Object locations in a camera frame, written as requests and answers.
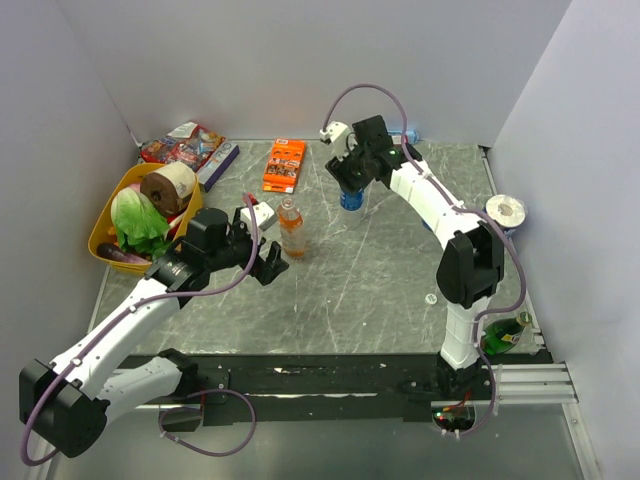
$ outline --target gray marble surface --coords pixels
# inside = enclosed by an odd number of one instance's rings
[[[208,206],[230,215],[241,192],[276,208],[281,194],[261,191],[272,142],[239,142],[241,153],[206,195]],[[482,206],[492,195],[480,150],[471,145],[417,146],[435,175],[465,201]],[[267,287],[247,278],[232,291],[192,300],[157,328],[135,353],[166,348],[184,353],[410,353],[437,352],[445,335],[446,300],[435,272],[442,250],[413,209],[383,185],[366,191],[364,215],[353,218],[339,205],[340,190],[325,170],[330,150],[309,142],[294,199],[305,219],[307,255]],[[278,237],[277,225],[272,228]],[[230,282],[239,269],[212,275],[210,288]],[[518,293],[515,268],[492,305],[507,305]],[[111,271],[96,321],[128,294],[137,277]],[[425,295],[438,297],[435,305]],[[534,352],[530,332],[514,352]]]

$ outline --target lettuce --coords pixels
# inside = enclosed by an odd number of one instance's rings
[[[170,242],[165,240],[169,230],[167,219],[147,197],[131,187],[120,190],[113,199],[111,221],[124,252],[149,254],[155,260],[169,247]]]

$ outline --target gray floor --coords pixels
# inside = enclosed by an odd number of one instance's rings
[[[205,198],[230,214],[250,191],[274,208],[280,194],[261,191],[272,142],[240,142],[241,154]],[[421,144],[433,172],[459,199],[483,206],[492,195],[480,150],[471,145]],[[272,285],[247,279],[231,292],[193,300],[152,332],[135,353],[166,348],[184,353],[405,353],[436,352],[444,339],[446,301],[435,272],[442,250],[418,215],[381,184],[368,188],[364,218],[345,216],[339,188],[325,170],[328,147],[309,142],[294,193],[310,239],[308,255]],[[239,269],[218,272],[211,287],[227,284]],[[111,272],[97,320],[133,288],[136,277]],[[493,305],[518,292],[510,259]],[[427,293],[438,303],[425,304]],[[527,332],[514,352],[534,352]]]
[[[226,450],[247,429],[200,428],[185,439]],[[501,406],[500,415],[459,442],[441,438],[432,425],[399,420],[261,423],[253,441],[227,458],[198,455],[158,437],[157,413],[128,414],[82,456],[60,456],[49,479],[582,478],[559,405]]]

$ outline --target orange package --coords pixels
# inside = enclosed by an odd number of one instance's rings
[[[307,144],[303,140],[277,138],[262,177],[265,192],[293,193]]]

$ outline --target basket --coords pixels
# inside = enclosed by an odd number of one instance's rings
[[[93,231],[91,232],[91,236],[89,237],[89,252],[91,255],[96,257],[97,259],[108,263],[112,268],[124,273],[131,273],[133,275],[142,276],[144,272],[149,268],[149,265],[137,265],[132,263],[123,263],[123,262],[115,262],[113,260],[108,260],[106,258],[102,258],[98,256],[98,245],[103,242],[113,243],[113,236],[109,235],[109,228],[113,227],[113,222],[111,221],[111,202],[114,197],[118,194],[118,192],[132,183],[140,183],[142,178],[148,174],[163,167],[164,164],[161,163],[142,163],[140,165],[136,165],[132,169],[130,169],[120,183],[111,194],[109,201],[105,205],[98,221],[93,227]],[[200,193],[200,187],[196,183],[196,188],[193,190],[193,194],[191,195],[191,201],[189,201],[189,205],[187,205],[187,210],[185,211],[184,218],[182,222],[180,222],[180,227],[176,233],[176,237],[183,236],[187,232],[187,225],[189,224],[189,220],[193,218],[196,212],[202,208],[202,194]]]

